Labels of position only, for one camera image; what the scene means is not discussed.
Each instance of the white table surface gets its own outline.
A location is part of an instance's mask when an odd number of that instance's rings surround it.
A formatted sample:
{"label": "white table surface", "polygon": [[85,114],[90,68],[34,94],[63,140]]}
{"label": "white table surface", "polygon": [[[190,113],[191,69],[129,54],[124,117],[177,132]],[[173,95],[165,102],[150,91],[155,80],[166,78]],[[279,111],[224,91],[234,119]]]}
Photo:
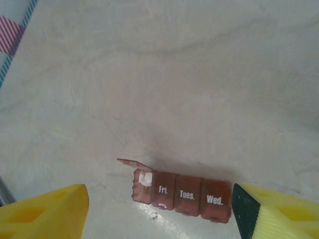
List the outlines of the white table surface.
{"label": "white table surface", "polygon": [[319,201],[318,9],[39,1],[0,90],[0,175],[18,200],[85,183],[85,239],[240,238],[133,202],[117,157]]}

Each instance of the pill compartment lid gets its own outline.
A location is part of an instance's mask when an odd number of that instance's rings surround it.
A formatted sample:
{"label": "pill compartment lid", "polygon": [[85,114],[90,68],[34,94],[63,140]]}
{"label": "pill compartment lid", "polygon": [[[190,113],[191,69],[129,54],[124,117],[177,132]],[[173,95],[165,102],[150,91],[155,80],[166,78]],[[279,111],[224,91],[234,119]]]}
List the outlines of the pill compartment lid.
{"label": "pill compartment lid", "polygon": [[139,169],[139,170],[143,170],[146,172],[153,171],[150,167],[147,167],[146,165],[144,165],[140,162],[134,161],[134,160],[118,158],[118,161],[122,162],[125,165],[131,166],[131,167]]}

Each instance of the yellow plastic block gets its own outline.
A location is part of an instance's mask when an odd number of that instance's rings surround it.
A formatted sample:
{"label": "yellow plastic block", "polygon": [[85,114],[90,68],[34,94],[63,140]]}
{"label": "yellow plastic block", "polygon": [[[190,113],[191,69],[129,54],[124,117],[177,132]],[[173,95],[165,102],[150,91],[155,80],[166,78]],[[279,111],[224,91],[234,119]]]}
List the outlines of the yellow plastic block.
{"label": "yellow plastic block", "polygon": [[79,239],[88,209],[84,184],[0,207],[0,239]]}
{"label": "yellow plastic block", "polygon": [[254,185],[240,186],[260,204],[252,239],[319,239],[319,203]]}

